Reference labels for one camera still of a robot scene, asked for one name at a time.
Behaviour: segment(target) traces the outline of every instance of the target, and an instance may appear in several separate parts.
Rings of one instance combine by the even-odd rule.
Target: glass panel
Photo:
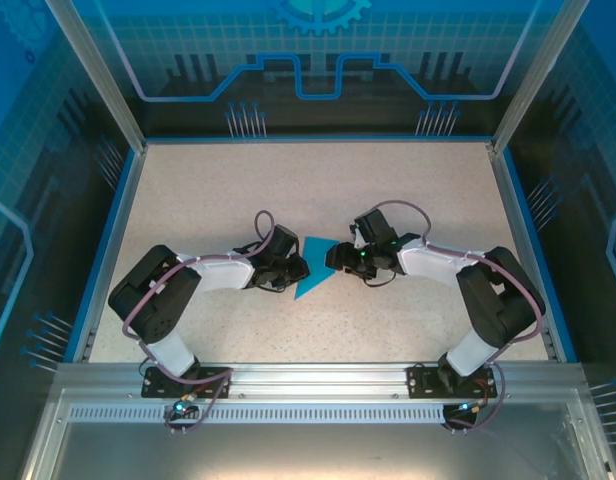
[[[616,377],[616,1],[590,2],[510,150],[577,355],[593,384],[608,384]],[[604,413],[616,409],[613,391],[598,391]]]
[[[558,405],[507,406],[487,433],[466,436],[441,425],[208,424],[171,437],[156,424],[72,424],[52,478],[157,480],[190,472],[218,480],[588,478]]]
[[[44,2],[0,2],[0,478],[25,458],[127,154]]]
[[[76,2],[147,135],[236,137],[490,135],[561,3]]]

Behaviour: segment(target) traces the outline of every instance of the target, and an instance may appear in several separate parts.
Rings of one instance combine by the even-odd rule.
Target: ventilation slot
[[[163,423],[166,405],[76,404],[70,421],[76,423]],[[279,405],[215,405],[208,423],[243,424],[363,424],[363,423],[442,423],[440,405],[341,405],[341,404],[279,404]],[[200,412],[180,420],[194,422]]]

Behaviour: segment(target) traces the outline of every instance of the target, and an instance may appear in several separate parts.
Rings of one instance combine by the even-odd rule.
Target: blue frame border
[[[13,308],[15,307],[15,302],[19,297],[19,291],[26,280],[26,275],[28,274],[28,270],[30,269],[30,265],[32,264],[32,259],[35,256],[33,244],[32,244],[32,235],[30,232],[30,228],[28,224],[22,219],[14,210],[6,207],[3,203],[0,202],[0,213],[5,216],[9,222],[14,224],[20,231],[23,236],[24,246],[26,248],[26,256],[24,258],[21,267],[19,268],[19,273],[17,274],[17,278],[15,279],[15,283],[8,294],[8,300],[6,300],[6,304],[4,305],[3,310],[0,315],[0,341],[1,336],[4,333],[6,328],[6,324],[8,320],[10,320],[10,314],[12,313]]]
[[[173,145],[177,143],[314,143],[314,142],[346,142],[368,141],[404,141],[415,142],[492,142],[490,135],[453,135],[421,136],[421,135],[311,135],[311,136],[268,136],[268,137],[146,137],[149,144]]]
[[[521,188],[521,181],[519,180],[519,175],[517,175],[517,169],[515,168],[515,164],[512,160],[512,155],[510,150],[508,150],[508,147],[504,149],[503,158],[506,163],[506,168],[510,173],[510,179],[512,180],[515,196],[517,197],[517,202],[519,203],[519,209],[521,210],[524,226],[528,232],[532,252],[537,259],[539,273],[544,282],[544,288],[546,289],[546,295],[548,296],[548,303],[550,303],[550,307],[552,308],[555,327],[557,328],[557,335],[559,336],[561,347],[564,351],[564,356],[566,357],[566,361],[569,363],[577,362],[577,354],[572,344],[572,339],[570,338],[570,331],[566,325],[566,319],[564,318],[564,313],[561,310],[561,304],[557,298],[557,291],[555,290],[555,285],[552,282],[552,277],[548,271],[546,257],[544,256],[544,251],[541,248],[541,243],[539,242],[539,235],[537,235],[537,230],[532,222],[528,202],[526,201],[523,189]]]
[[[88,276],[88,282],[86,283],[84,294],[81,297],[81,303],[79,304],[79,310],[77,312],[77,317],[75,318],[75,324],[72,328],[72,333],[70,334],[70,339],[68,340],[68,345],[66,346],[66,351],[64,353],[64,362],[71,362],[71,359],[74,357],[77,351],[79,339],[81,337],[81,331],[83,330],[86,323],[86,315],[88,313],[88,308],[90,307],[90,303],[92,301],[92,297],[95,291],[97,278],[99,277],[99,273],[101,272],[104,255],[106,253],[106,249],[108,248],[108,243],[110,242],[112,228],[115,224],[115,221],[117,220],[119,206],[121,205],[121,198],[123,197],[124,190],[126,189],[133,162],[135,161],[135,151],[130,148],[128,151],[128,155],[126,156],[124,168],[121,172],[121,177],[119,178],[119,184],[117,185],[115,196],[112,200],[112,205],[110,206],[110,212],[108,213],[108,218],[106,219],[104,230],[101,234],[101,240],[99,241],[97,253],[95,254],[95,260],[93,261],[92,269],[90,270],[90,275]]]
[[[508,61],[501,73],[499,81],[497,82],[497,86],[495,90],[490,94],[432,94],[426,92],[417,81],[412,78],[412,75],[408,73],[408,71],[401,65],[400,63],[394,62],[383,62],[381,60],[380,52],[351,52],[351,53],[342,53],[337,57],[337,62],[335,65],[335,89],[333,93],[326,94],[307,94],[303,91],[302,86],[302,74],[301,74],[301,61],[299,57],[294,53],[288,52],[278,52],[278,53],[258,53],[255,55],[255,63],[254,64],[245,64],[238,65],[218,86],[210,95],[203,96],[170,96],[170,97],[151,97],[144,93],[139,79],[135,74],[132,66],[130,65],[130,60],[126,56],[123,47],[121,46],[121,42],[119,41],[114,28],[112,27],[108,15],[106,14],[103,4],[101,0],[95,0],[95,4],[99,14],[101,15],[101,19],[104,23],[108,34],[110,35],[110,39],[117,50],[117,54],[121,59],[121,62],[128,74],[128,77],[137,93],[137,96],[145,102],[148,103],[171,103],[171,102],[185,102],[185,103],[196,103],[196,102],[213,102],[215,101],[229,86],[235,81],[235,79],[242,73],[247,71],[263,71],[264,70],[264,61],[266,60],[290,60],[293,62],[294,72],[295,72],[295,94],[298,98],[302,100],[335,100],[341,96],[343,90],[343,64],[346,60],[349,59],[368,59],[372,60],[373,68],[377,70],[394,70],[398,73],[404,81],[412,88],[415,92],[417,92],[421,98],[424,100],[493,100],[499,96],[501,90],[508,79],[508,75],[512,70],[515,61],[517,60],[517,56],[519,55],[519,51],[521,47],[526,41],[526,37],[528,36],[528,32],[534,23],[534,19],[537,16],[537,12],[541,7],[541,4],[544,0],[536,0],[533,9],[531,10],[528,20],[524,25],[524,28],[519,35],[519,39],[513,48]]]

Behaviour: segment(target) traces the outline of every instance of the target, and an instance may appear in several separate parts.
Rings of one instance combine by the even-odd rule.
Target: black mounting bracket
[[[491,368],[481,367],[472,375],[466,377],[451,393],[439,378],[438,366],[427,367],[421,363],[406,369],[406,385],[408,396],[412,399],[481,399],[483,388],[476,380],[484,380],[488,399],[497,398],[497,386]]]
[[[227,367],[198,367],[195,371],[195,380],[201,380],[204,378],[212,377],[214,375],[226,372]],[[213,398],[217,389],[221,385],[222,379],[210,382],[204,385],[199,391],[196,391],[197,398]],[[166,375],[161,373],[161,370],[157,367],[150,367],[146,369],[144,375],[144,382],[141,388],[142,398],[181,398],[187,393],[197,390],[199,385],[184,385],[183,383],[175,382]],[[222,392],[218,398],[228,398],[230,392],[230,379],[228,379],[224,385]]]

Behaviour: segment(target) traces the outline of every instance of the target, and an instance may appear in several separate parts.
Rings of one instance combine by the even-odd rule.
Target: metal frame
[[[143,153],[146,139],[72,1],[46,0],[46,4],[119,125],[130,148],[139,154]]]
[[[539,263],[530,241],[528,234],[528,228],[533,228],[532,225],[527,226],[524,222],[524,217],[521,212],[521,205],[517,195],[515,194],[515,188],[510,176],[510,171],[504,161],[503,154],[497,154],[494,151],[490,152],[490,162],[495,175],[497,186],[499,187],[499,193],[501,195],[501,201],[506,211],[506,217],[510,225],[510,231],[512,238],[517,247],[517,255],[519,256],[519,262],[524,267],[526,273],[533,281],[539,293],[543,298],[550,298],[547,293],[546,285],[539,269]],[[564,350],[562,339],[558,334],[557,325],[555,323],[555,315],[553,309],[555,306],[552,302],[546,302],[546,314],[544,320],[546,322],[546,329],[542,332],[544,337],[544,345],[548,351],[548,356],[556,358],[560,362],[568,361],[567,355]]]
[[[234,364],[229,398],[218,407],[234,411],[268,406],[286,412],[279,418],[291,418],[292,412],[306,405],[337,405],[338,408],[372,407],[373,418],[348,423],[407,423],[391,409],[440,408],[443,400],[410,400],[407,395],[405,368],[411,364]],[[596,416],[583,369],[578,364],[551,362],[508,362],[501,364],[507,383],[507,404],[567,405],[571,440],[579,445],[582,467],[591,479],[608,478],[604,462],[611,460],[603,431]],[[123,408],[163,408],[172,403],[140,397],[141,377],[137,364],[62,364],[55,376],[48,403],[42,415],[24,475],[26,480],[46,479],[58,461],[67,426],[79,422],[75,412],[99,409],[111,423],[161,423],[158,415],[128,420],[114,412]],[[251,423],[248,420],[216,418],[213,423]],[[275,420],[272,423],[290,423]],[[324,423],[319,419],[294,423]],[[337,420],[332,423],[345,423]],[[424,422],[441,423],[435,418]]]
[[[66,358],[65,361],[81,362],[89,356],[90,348],[88,345],[88,339],[96,333],[99,320],[101,319],[101,313],[103,312],[106,304],[108,287],[110,286],[110,281],[112,280],[115,263],[117,262],[117,256],[119,255],[119,250],[121,249],[121,242],[124,238],[124,232],[126,231],[126,225],[128,223],[128,218],[130,217],[130,210],[132,209],[135,193],[137,192],[137,187],[139,186],[139,179],[141,177],[141,171],[144,167],[145,160],[145,151],[142,154],[135,153],[135,156],[128,160],[131,162],[130,171],[128,172],[128,178],[126,179],[125,184],[120,184],[120,188],[123,187],[123,192],[121,193],[121,199],[119,201],[117,211],[110,212],[110,215],[114,215],[114,223],[101,259],[100,269],[97,272],[97,277],[95,279],[94,288],[92,289],[91,298],[89,299],[84,321],[81,325],[81,330],[73,332],[73,335],[78,335],[78,338],[76,339],[77,346],[74,353],[69,358]]]
[[[525,230],[519,202],[514,194],[510,173],[503,162],[502,153],[575,28],[588,1],[565,0],[497,129],[491,156],[495,178],[520,260],[543,294],[546,294],[545,286],[541,281],[537,260]],[[136,152],[143,153],[145,139],[74,6],[70,0],[47,0],[47,4],[130,146]],[[83,352],[86,340],[95,328],[103,307],[104,292],[110,281],[123,237],[143,158],[136,163],[124,191],[111,240],[97,278],[88,309],[86,328],[80,338],[82,348],[77,349],[77,356]],[[546,334],[550,331],[556,332],[554,315],[550,308],[546,319],[548,323]],[[558,335],[553,335],[552,341],[555,345],[555,356],[563,360],[564,348]],[[582,468],[590,478],[606,479],[608,475],[604,463],[608,462],[616,474],[616,464],[579,364],[514,362],[501,365],[507,383],[506,403],[566,405],[570,416],[571,438],[579,445]],[[379,415],[382,415],[382,412],[390,412],[395,406],[438,411],[444,403],[442,399],[423,401],[408,398],[404,369],[409,366],[411,364],[236,364],[232,365],[234,375],[230,396],[226,400],[220,400],[217,408],[230,406],[235,410],[244,411],[254,407],[274,406],[276,410],[292,412],[305,405],[340,407],[368,405],[373,407],[375,415],[376,412],[379,412]],[[104,412],[103,421],[128,422],[126,418],[114,420],[106,415],[110,411],[119,411],[120,408],[123,410],[148,407],[154,410],[155,407],[160,409],[170,403],[160,399],[142,399],[140,382],[135,364],[60,364],[24,468],[23,478],[27,480],[51,478],[66,429],[71,422],[78,421],[74,417],[74,412],[83,411],[86,407],[98,408],[98,411]],[[135,423],[137,421],[158,423],[160,417],[153,415],[133,420]],[[211,421],[221,423],[223,420],[211,418]],[[365,418],[359,419],[358,423],[367,421]],[[401,418],[393,417],[390,421],[403,423]],[[302,420],[300,423],[311,423],[311,421]]]
[[[500,154],[517,130],[541,85],[552,70],[570,34],[590,0],[564,0],[546,38],[515,93],[494,135],[495,153]]]

